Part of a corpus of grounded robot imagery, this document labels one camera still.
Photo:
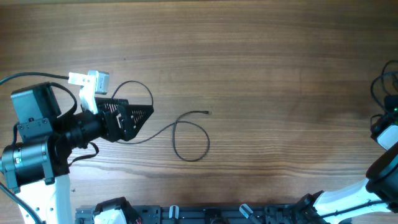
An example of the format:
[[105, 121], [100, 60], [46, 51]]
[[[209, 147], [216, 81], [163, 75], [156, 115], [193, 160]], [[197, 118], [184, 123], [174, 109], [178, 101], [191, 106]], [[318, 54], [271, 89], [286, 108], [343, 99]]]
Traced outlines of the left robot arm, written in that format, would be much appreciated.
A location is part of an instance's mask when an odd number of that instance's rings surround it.
[[109, 142], [136, 137], [154, 112], [153, 105], [131, 105], [128, 100], [97, 98], [97, 113], [77, 106], [62, 114], [53, 88], [45, 82], [12, 92], [18, 123], [13, 141], [1, 156], [3, 190], [25, 210], [25, 222], [73, 223], [70, 208], [70, 166], [72, 150], [87, 148], [98, 138]]

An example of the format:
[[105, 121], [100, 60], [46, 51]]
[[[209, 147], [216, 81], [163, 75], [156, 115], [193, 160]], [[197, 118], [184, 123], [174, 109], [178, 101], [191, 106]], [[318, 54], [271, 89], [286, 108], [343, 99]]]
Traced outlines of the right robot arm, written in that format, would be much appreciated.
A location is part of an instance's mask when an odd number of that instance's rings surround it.
[[294, 206], [294, 223], [348, 223], [367, 213], [397, 213], [397, 112], [371, 125], [371, 137], [386, 151], [365, 179], [343, 189], [306, 195]]

